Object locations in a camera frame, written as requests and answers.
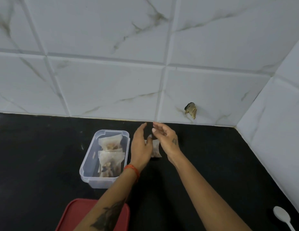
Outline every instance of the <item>brown object on wall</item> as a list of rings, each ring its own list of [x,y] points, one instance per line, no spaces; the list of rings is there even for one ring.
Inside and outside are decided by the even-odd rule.
[[[185,114],[189,113],[193,119],[195,119],[195,115],[197,114],[197,107],[193,102],[190,102],[186,107],[185,107]]]

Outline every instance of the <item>hand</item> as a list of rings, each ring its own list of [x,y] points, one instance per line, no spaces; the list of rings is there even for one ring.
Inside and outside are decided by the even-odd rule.
[[[169,161],[175,166],[175,160],[178,156],[183,156],[178,146],[178,138],[174,130],[166,124],[153,122],[153,134],[159,139],[160,144],[168,156]]]
[[[150,156],[153,150],[153,138],[152,135],[149,135],[147,142],[145,144],[143,137],[143,130],[146,127],[147,123],[143,123],[139,126],[136,132],[133,135],[133,140],[131,143],[131,161],[134,167],[141,172],[147,163],[150,161]]]

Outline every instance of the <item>person's right hand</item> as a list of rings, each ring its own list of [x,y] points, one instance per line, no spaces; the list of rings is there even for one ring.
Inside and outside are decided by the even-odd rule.
[[[175,165],[175,160],[182,156],[183,153],[178,146],[178,138],[174,130],[168,127],[166,124],[153,122],[154,128],[153,134],[159,139],[160,144],[168,156],[169,161]]]

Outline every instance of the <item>red lid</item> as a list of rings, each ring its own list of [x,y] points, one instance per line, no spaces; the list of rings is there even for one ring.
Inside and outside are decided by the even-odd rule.
[[[73,231],[80,221],[88,214],[98,200],[93,199],[75,199],[71,201],[55,231]],[[130,217],[130,210],[127,204],[124,204],[121,214],[117,220],[114,231],[127,231]]]

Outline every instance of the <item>forearm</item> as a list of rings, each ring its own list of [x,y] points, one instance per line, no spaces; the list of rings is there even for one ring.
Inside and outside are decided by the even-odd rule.
[[[180,154],[174,163],[207,231],[251,231],[184,155]]]
[[[135,171],[125,169],[74,231],[109,230],[106,226],[113,230],[135,181]]]

